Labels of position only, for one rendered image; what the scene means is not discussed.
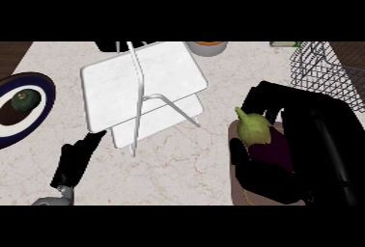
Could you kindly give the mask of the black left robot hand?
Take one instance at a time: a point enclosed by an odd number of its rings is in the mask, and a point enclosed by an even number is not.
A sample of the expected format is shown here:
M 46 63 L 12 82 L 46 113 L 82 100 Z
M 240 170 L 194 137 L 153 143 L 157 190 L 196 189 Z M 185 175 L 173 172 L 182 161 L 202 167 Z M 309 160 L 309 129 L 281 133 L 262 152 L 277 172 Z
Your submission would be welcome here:
M 89 133 L 74 144 L 66 144 L 61 147 L 60 166 L 51 182 L 54 188 L 77 186 L 105 133 L 105 130 L 100 133 Z

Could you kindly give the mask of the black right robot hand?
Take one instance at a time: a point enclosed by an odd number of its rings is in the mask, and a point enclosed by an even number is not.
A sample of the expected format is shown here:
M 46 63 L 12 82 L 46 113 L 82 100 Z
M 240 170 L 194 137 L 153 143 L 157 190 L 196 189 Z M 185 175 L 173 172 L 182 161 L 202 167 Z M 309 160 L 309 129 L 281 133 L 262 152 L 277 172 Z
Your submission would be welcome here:
M 284 205 L 365 206 L 365 128 L 348 104 L 264 81 L 238 109 L 284 127 L 272 149 L 230 140 L 241 187 Z

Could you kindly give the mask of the purple eggplant with green top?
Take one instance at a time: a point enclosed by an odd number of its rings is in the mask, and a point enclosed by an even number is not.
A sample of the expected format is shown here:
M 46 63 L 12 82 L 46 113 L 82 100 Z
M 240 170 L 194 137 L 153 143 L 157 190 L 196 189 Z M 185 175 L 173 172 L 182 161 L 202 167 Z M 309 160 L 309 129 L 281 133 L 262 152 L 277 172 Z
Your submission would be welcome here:
M 289 141 L 267 117 L 259 113 L 247 114 L 236 108 L 238 116 L 237 134 L 253 161 L 278 165 L 295 172 Z

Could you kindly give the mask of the white tiered shelf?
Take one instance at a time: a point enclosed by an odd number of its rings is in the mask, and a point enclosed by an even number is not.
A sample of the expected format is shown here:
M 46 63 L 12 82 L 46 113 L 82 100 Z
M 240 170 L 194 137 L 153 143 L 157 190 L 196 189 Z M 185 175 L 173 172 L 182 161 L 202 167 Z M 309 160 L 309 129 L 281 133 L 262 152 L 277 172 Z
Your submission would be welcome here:
M 119 149 L 182 122 L 199 123 L 209 86 L 181 41 L 134 48 L 80 69 L 89 131 L 110 130 Z

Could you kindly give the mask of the blue rimmed white plate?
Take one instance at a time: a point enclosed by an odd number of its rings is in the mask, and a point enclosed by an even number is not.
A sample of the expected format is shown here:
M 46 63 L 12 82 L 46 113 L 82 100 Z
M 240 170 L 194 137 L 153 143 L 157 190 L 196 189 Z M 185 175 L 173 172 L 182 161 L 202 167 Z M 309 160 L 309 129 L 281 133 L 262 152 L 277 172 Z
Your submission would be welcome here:
M 46 120 L 57 101 L 57 85 L 40 72 L 0 80 L 0 150 L 20 142 Z

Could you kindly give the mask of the dark green round vegetable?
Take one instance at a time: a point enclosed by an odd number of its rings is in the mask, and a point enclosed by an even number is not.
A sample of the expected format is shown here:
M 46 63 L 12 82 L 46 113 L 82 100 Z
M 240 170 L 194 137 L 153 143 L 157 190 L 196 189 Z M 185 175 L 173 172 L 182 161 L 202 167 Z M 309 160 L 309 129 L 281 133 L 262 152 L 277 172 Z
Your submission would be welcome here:
M 33 89 L 24 89 L 12 97 L 12 107 L 17 111 L 32 111 L 42 101 L 40 93 Z

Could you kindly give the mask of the pale green object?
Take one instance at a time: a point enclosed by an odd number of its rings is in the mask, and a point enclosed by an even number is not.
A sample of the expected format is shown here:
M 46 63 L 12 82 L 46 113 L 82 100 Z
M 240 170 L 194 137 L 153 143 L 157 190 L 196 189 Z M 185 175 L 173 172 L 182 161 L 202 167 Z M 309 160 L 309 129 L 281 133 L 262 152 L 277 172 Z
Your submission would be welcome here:
M 271 41 L 270 45 L 272 47 L 301 47 L 301 41 Z

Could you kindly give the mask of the black object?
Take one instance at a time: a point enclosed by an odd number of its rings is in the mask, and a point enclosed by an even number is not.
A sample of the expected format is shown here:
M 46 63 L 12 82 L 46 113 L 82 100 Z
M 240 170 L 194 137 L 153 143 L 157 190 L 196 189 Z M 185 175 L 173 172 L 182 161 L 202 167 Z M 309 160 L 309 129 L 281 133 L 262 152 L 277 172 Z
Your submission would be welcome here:
M 134 47 L 139 48 L 142 46 L 148 45 L 147 41 L 134 41 Z M 125 41 L 98 41 L 97 46 L 101 50 L 101 52 L 126 52 L 129 50 L 129 45 Z

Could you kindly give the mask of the grey bowl with orange filling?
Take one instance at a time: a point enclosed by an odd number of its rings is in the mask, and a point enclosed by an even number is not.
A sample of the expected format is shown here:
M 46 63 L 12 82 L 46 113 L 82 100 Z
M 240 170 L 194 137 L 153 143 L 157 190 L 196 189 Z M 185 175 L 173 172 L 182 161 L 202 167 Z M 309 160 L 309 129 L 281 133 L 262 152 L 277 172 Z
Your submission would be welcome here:
M 190 41 L 191 52 L 203 57 L 218 56 L 227 49 L 227 41 Z

